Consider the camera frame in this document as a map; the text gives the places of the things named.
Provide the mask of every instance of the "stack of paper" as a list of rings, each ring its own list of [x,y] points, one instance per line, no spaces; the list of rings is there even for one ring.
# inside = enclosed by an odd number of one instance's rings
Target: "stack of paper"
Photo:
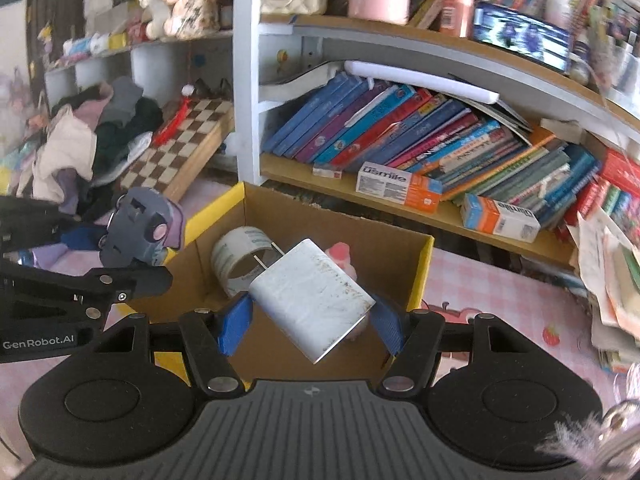
[[[640,362],[640,253],[600,208],[588,220],[578,216],[572,234],[580,278],[593,295],[591,343],[604,368],[626,372]]]

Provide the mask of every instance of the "metal prong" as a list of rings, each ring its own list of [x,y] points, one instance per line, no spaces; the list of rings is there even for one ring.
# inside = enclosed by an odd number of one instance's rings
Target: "metal prong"
[[[266,265],[261,261],[261,259],[260,259],[260,258],[258,258],[258,256],[256,256],[255,254],[254,254],[254,259],[255,259],[255,261],[256,261],[256,262],[258,262],[258,263],[260,264],[260,266],[261,266],[264,270],[267,270],[267,266],[266,266]]]
[[[280,253],[281,256],[284,256],[284,252],[282,252],[282,249],[279,248],[275,242],[271,242],[271,245],[273,246],[274,249],[276,249],[276,251],[278,251]]]

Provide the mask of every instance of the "tape roll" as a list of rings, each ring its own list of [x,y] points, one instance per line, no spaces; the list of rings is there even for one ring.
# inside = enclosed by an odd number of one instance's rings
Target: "tape roll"
[[[251,282],[264,270],[254,259],[272,264],[278,254],[271,239],[257,227],[239,227],[224,235],[211,251],[211,268],[228,297],[249,290]]]

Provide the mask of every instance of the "teddy bear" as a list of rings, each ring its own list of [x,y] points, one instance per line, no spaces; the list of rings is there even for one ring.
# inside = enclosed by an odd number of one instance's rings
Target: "teddy bear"
[[[146,9],[152,16],[145,32],[150,40],[157,40],[164,36],[164,22],[171,17],[171,7],[164,0],[139,0],[140,7]]]

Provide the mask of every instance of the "orange and white box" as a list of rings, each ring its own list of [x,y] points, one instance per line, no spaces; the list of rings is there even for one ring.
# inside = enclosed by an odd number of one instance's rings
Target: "orange and white box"
[[[425,176],[365,162],[358,172],[356,192],[435,213],[442,184]]]
[[[532,242],[540,231],[540,223],[528,209],[483,196],[466,194],[461,213],[467,229],[522,242]]]

